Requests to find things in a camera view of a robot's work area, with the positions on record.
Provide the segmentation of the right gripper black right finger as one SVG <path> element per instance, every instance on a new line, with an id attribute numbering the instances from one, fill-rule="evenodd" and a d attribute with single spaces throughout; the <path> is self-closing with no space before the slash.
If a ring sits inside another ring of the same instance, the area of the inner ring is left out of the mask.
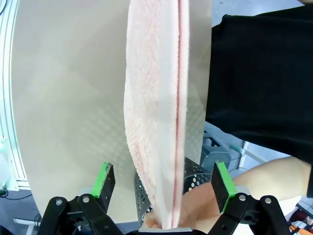
<path id="1" fill-rule="evenodd" d="M 232 235 L 239 224 L 246 224 L 255 235 L 290 235 L 278 200 L 271 195 L 253 198 L 236 187 L 223 162 L 215 163 L 211 185 L 220 217 L 210 235 Z"/>

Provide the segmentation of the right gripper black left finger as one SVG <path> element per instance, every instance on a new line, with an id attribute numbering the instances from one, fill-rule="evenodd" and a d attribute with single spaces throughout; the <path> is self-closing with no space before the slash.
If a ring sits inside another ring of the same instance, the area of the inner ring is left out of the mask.
<path id="1" fill-rule="evenodd" d="M 107 215 L 115 186 L 113 165 L 103 163 L 89 193 L 68 201 L 56 196 L 50 199 L 39 226 L 39 235 L 121 235 L 121 230 Z"/>

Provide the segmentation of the person's left hand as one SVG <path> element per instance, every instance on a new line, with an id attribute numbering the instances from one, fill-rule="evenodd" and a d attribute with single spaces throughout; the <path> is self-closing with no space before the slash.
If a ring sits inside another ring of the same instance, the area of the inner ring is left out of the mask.
<path id="1" fill-rule="evenodd" d="M 182 197 L 179 227 L 208 233 L 220 217 L 211 183 L 202 184 Z"/>

